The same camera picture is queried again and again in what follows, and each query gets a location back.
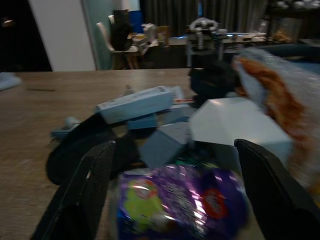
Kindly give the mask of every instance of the purple snack bag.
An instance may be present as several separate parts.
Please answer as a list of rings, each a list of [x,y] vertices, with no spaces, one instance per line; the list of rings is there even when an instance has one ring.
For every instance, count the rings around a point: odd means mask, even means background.
[[[120,184],[120,239],[228,240],[247,220],[240,184],[227,170],[166,165],[125,172]]]

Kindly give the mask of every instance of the desk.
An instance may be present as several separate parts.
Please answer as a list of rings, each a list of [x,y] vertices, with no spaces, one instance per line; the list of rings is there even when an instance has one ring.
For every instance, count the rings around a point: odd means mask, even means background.
[[[57,186],[46,176],[50,131],[80,120],[124,92],[180,85],[188,69],[19,73],[21,86],[0,91],[0,239],[29,239]]]

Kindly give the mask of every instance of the black cloth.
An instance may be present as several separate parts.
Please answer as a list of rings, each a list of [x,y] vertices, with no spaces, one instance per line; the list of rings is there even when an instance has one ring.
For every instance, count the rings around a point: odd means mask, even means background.
[[[116,23],[112,27],[111,45],[114,50],[126,51],[133,44],[132,39],[128,39],[128,35],[133,33],[133,28],[128,23]]]

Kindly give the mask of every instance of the gray curtain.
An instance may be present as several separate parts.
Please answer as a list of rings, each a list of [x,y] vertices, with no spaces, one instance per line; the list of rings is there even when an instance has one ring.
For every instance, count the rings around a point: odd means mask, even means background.
[[[198,1],[203,16],[216,20],[228,32],[258,30],[268,0],[141,0],[146,23],[168,25],[173,36],[186,34],[186,26],[198,18]]]
[[[169,26],[172,36],[186,34],[186,26],[197,19],[196,0],[142,0],[146,23]]]

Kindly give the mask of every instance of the table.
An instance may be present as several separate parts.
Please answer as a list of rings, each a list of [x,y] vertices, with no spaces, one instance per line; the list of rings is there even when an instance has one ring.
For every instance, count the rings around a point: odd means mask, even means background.
[[[85,120],[94,107],[124,92],[182,87],[189,69],[18,73],[21,86],[0,91],[0,239],[29,239],[57,186],[45,171],[50,131],[65,117]]]

